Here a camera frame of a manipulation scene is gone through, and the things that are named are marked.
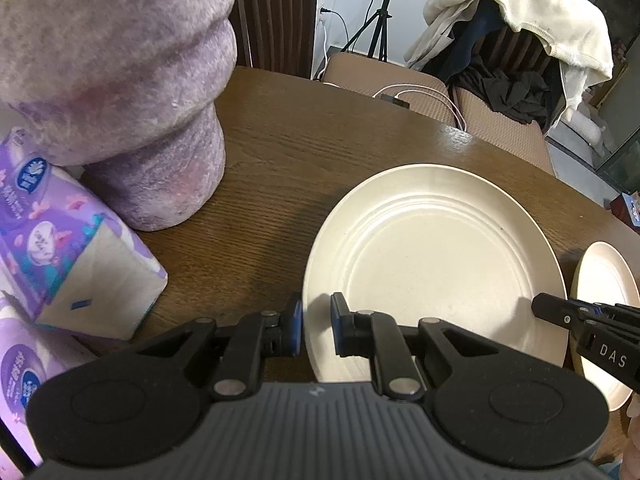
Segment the tripod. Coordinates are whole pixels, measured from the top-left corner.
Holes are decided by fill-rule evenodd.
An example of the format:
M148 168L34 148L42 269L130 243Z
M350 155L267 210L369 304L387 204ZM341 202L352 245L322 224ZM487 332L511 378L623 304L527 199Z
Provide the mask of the tripod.
M355 33L354 37L342 48L341 52L346 52L348 48L355 43L360 35L373 23L373 21L377 18L378 22L376 23L376 28L373 31L373 37L371 38L371 45L369 45L369 53L367 57L373 57L373 54L376 51L376 45L378 40L380 39L380 49L378 51L378 59L380 61L386 62L386 20L391 18L391 15L388 12L389 2L391 0L382 0L382 6L374 12L371 17L360 27L360 30Z

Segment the chair backrest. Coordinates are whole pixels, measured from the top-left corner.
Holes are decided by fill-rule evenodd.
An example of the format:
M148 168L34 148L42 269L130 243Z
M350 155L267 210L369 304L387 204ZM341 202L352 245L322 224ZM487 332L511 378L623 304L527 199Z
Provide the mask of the chair backrest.
M508 26L477 40L473 53L482 57L487 68L499 68L506 74L532 71L542 75L551 61L535 34L524 29L513 32Z
M316 0L236 0L238 64L311 76Z

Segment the small plate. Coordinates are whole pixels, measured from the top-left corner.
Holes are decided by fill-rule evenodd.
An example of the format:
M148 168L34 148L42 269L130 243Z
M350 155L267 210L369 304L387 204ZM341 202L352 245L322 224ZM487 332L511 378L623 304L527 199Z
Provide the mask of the small plate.
M455 323L562 365L567 330L536 319L539 292L566 298L558 261L540 228L489 181L416 164L353 189L320 229L303 286L306 348L319 381L370 379L369 364L335 354L329 300L378 310L398 324L425 316Z
M589 303L622 303L640 307L636 280L625 259L605 242L591 244L575 269L571 296ZM579 356L575 340L571 341L574 368L604 394L609 409L619 409L631 395L631 389L607 374L591 361Z

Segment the floor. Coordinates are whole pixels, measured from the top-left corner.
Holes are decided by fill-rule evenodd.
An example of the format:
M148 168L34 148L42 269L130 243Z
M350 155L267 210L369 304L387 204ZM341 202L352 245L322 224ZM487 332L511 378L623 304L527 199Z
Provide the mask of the floor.
M559 180L603 207L619 195L595 174L593 167L599 164L600 157L582 137L563 123L550 130L548 136L547 147Z

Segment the gray ribbed panel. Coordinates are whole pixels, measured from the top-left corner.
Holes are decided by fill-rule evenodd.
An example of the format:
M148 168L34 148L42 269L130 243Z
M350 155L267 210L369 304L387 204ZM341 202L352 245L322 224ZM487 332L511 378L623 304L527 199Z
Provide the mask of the gray ribbed panel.
M94 472L47 463L30 478L603 480L606 476L587 462L543 472L478 462L446 442L420 407L382 399L368 383L268 383L250 399L216 404L187 442L144 465Z

